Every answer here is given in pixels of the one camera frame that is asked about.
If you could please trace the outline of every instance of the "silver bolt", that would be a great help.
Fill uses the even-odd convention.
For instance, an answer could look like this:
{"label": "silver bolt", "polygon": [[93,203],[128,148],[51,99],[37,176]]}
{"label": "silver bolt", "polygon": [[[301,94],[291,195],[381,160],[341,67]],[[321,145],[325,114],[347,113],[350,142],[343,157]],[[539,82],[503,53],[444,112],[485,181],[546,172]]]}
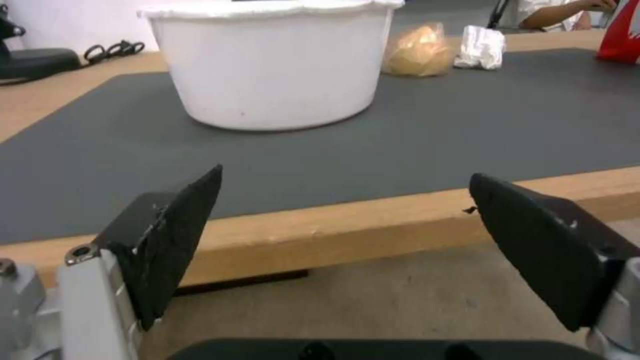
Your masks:
{"label": "silver bolt", "polygon": [[80,246],[76,246],[67,252],[65,255],[65,264],[72,266],[80,264],[83,261],[87,261],[100,256],[100,249],[95,244],[88,243]]}
{"label": "silver bolt", "polygon": [[16,275],[17,268],[11,259],[0,259],[0,277],[12,278]]}

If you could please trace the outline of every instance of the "white shirt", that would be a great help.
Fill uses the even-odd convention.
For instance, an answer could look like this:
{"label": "white shirt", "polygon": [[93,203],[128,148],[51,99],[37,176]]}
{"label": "white shirt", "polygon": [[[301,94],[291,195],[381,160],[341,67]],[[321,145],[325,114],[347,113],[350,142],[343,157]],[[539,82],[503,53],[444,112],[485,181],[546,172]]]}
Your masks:
{"label": "white shirt", "polygon": [[[517,28],[520,23],[530,17],[534,12],[548,6],[557,6],[570,3],[575,0],[511,0],[504,9],[500,26]],[[582,12],[565,19],[555,25],[543,28],[545,31],[571,31],[575,23],[578,21]]]}

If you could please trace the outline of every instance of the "person's arm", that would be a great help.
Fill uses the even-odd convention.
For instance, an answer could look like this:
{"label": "person's arm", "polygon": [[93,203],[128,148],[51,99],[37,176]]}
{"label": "person's arm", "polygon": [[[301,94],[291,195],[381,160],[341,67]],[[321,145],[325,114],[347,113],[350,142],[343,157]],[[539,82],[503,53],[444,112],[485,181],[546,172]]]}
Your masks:
{"label": "person's arm", "polygon": [[524,29],[542,29],[547,26],[555,25],[565,19],[574,16],[583,11],[584,4],[582,1],[574,1],[572,3],[547,6],[531,14],[528,18],[520,23],[520,27]]}
{"label": "person's arm", "polygon": [[616,3],[613,0],[578,0],[564,5],[546,6],[524,19],[520,23],[520,27],[524,29],[543,29],[547,26],[558,24],[581,11],[593,8],[613,10],[616,8]]}

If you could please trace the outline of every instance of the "red object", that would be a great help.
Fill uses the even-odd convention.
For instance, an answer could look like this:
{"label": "red object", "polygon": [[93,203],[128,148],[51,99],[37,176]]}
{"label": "red object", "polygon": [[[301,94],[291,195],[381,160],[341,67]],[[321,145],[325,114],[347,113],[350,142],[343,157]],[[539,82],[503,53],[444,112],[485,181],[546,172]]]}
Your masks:
{"label": "red object", "polygon": [[598,58],[623,63],[640,62],[640,0],[621,2],[622,10],[609,25],[604,35]]}

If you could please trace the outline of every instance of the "dark gray table mat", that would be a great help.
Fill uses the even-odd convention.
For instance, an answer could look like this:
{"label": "dark gray table mat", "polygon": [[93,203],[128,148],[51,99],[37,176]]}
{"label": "dark gray table mat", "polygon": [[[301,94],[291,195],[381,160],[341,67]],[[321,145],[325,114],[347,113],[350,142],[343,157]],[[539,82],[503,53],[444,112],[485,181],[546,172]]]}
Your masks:
{"label": "dark gray table mat", "polygon": [[640,69],[577,49],[497,72],[383,76],[332,126],[242,133],[184,112],[165,73],[114,78],[0,144],[0,243],[99,232],[137,194],[225,166],[216,217],[637,165]]}

